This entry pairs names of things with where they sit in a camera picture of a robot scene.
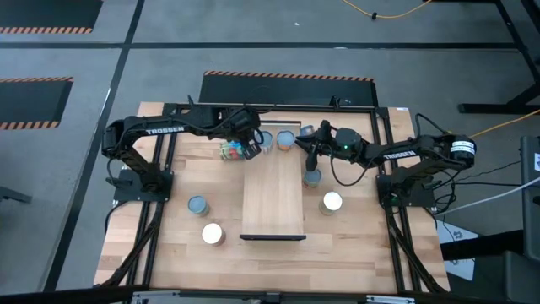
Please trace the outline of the black hazard-striped floor mat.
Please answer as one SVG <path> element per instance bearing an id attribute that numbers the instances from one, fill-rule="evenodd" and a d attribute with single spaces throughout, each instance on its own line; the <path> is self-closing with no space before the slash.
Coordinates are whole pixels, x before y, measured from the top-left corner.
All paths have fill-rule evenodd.
<path id="1" fill-rule="evenodd" d="M 103 0 L 0 0 L 0 35 L 89 34 Z"/>
<path id="2" fill-rule="evenodd" d="M 0 79 L 0 130 L 57 128 L 73 82 L 73 77 Z"/>
<path id="3" fill-rule="evenodd" d="M 377 106 L 375 81 L 358 76 L 207 71 L 201 103 Z"/>

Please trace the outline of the dark stand foot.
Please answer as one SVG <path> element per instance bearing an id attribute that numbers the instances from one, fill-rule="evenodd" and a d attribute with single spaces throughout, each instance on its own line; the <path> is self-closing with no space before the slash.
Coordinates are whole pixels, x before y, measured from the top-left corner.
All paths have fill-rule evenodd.
<path id="1" fill-rule="evenodd" d="M 14 200 L 20 203 L 29 204 L 31 202 L 31 199 L 31 196 L 25 195 L 7 187 L 0 186 L 0 201 Z"/>

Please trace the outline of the green can with red swirl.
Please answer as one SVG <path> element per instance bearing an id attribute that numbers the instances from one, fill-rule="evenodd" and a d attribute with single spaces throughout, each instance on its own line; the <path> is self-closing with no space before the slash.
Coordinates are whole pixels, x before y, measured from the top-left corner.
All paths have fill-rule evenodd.
<path id="1" fill-rule="evenodd" d="M 303 186 L 306 188 L 315 188 L 318 187 L 321 181 L 321 171 L 315 169 L 314 171 L 305 171 L 303 175 Z"/>

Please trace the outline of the wooden shelf with black frame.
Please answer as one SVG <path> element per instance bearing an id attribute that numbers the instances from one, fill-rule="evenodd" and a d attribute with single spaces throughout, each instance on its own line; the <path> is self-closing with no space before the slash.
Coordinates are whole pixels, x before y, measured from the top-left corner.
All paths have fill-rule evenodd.
<path id="1" fill-rule="evenodd" d="M 281 132 L 300 133 L 292 121 L 266 121 L 262 131 L 272 134 L 268 152 L 245 162 L 240 238 L 245 241 L 303 241 L 302 155 L 295 145 L 283 151 Z"/>

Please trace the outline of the multicolour label tin can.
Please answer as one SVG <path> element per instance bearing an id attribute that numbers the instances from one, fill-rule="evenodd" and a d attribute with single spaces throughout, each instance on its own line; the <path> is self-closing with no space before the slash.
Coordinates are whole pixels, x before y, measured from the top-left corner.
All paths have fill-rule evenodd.
<path id="1" fill-rule="evenodd" d="M 240 143 L 231 141 L 223 142 L 219 147 L 219 155 L 223 161 L 244 160 L 245 154 Z"/>

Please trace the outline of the black equipment box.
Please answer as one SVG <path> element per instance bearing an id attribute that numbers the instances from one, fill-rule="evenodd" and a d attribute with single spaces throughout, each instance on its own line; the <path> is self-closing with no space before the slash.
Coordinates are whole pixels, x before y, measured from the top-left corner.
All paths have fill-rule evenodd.
<path id="1" fill-rule="evenodd" d="M 540 304 L 540 232 L 507 231 L 440 247 L 444 260 L 501 255 L 505 296 L 515 302 Z"/>

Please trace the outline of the silver metal strip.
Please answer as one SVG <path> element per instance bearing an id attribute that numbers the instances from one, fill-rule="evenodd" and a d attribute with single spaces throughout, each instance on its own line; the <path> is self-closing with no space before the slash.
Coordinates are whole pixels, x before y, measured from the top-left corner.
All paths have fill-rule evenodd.
<path id="1" fill-rule="evenodd" d="M 149 304 L 151 300 L 164 300 L 178 297 L 178 290 L 138 291 L 132 294 L 131 304 Z"/>
<path id="2" fill-rule="evenodd" d="M 416 304 L 413 298 L 401 296 L 367 295 L 367 304 Z"/>

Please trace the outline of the teal label tin can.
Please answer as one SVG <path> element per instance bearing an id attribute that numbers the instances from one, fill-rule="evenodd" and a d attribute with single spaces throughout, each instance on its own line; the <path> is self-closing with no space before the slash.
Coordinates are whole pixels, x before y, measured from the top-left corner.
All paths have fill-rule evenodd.
<path id="1" fill-rule="evenodd" d="M 206 216 L 210 211 L 210 206 L 203 196 L 189 198 L 187 207 L 192 214 L 197 216 Z"/>

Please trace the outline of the white printed sheet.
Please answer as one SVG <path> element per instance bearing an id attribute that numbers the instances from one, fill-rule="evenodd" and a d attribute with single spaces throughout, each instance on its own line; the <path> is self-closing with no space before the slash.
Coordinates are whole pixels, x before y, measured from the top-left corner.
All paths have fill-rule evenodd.
<path id="1" fill-rule="evenodd" d="M 478 234 L 474 232 L 465 230 L 455 225 L 447 224 L 442 220 L 436 221 L 436 228 L 440 245 L 450 242 L 475 239 L 478 237 Z M 469 281 L 473 280 L 474 266 L 474 258 L 445 261 L 445 270 L 447 273 Z"/>

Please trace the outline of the red label tin can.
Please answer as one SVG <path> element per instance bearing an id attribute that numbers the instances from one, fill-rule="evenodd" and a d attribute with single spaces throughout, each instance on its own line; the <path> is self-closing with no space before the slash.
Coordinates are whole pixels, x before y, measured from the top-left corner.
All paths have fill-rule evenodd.
<path id="1" fill-rule="evenodd" d="M 205 225 L 202 228 L 201 236 L 202 240 L 211 246 L 221 245 L 226 238 L 224 229 L 217 223 L 209 223 Z"/>

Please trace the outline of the grey cabinet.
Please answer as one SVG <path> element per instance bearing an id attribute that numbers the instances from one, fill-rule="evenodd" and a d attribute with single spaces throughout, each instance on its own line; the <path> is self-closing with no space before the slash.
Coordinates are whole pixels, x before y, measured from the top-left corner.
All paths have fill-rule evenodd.
<path id="1" fill-rule="evenodd" d="M 524 253 L 540 263 L 540 136 L 521 138 Z"/>

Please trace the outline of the black table leg stand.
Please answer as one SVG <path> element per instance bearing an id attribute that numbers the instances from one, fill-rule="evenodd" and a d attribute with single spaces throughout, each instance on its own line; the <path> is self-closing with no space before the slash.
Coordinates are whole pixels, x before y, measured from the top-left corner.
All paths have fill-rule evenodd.
<path id="1" fill-rule="evenodd" d="M 494 0 L 499 14 L 505 26 L 510 33 L 510 36 L 516 46 L 518 52 L 522 55 L 526 65 L 533 77 L 533 84 L 523 90 L 516 97 L 502 104 L 482 104 L 482 103 L 461 103 L 457 106 L 457 110 L 462 114 L 527 114 L 532 111 L 540 110 L 540 105 L 531 105 L 531 102 L 540 97 L 540 72 L 537 70 L 529 51 L 519 35 L 517 28 L 504 4 L 501 0 Z"/>

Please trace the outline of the yellow carrots tin can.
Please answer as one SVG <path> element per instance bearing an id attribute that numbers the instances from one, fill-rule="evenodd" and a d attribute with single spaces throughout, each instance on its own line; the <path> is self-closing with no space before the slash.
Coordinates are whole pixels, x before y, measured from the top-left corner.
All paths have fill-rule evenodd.
<path id="1" fill-rule="evenodd" d="M 342 206 L 342 196 L 337 192 L 328 192 L 322 197 L 319 203 L 319 210 L 322 214 L 330 216 L 339 211 Z"/>

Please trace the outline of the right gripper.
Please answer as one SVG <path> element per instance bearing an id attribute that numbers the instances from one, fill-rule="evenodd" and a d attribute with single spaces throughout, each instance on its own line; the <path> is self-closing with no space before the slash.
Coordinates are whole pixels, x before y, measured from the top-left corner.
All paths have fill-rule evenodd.
<path id="1" fill-rule="evenodd" d="M 332 153 L 332 126 L 329 121 L 323 120 L 314 134 L 300 135 L 295 138 L 297 145 L 307 150 L 306 170 L 314 171 L 321 155 L 330 156 Z"/>

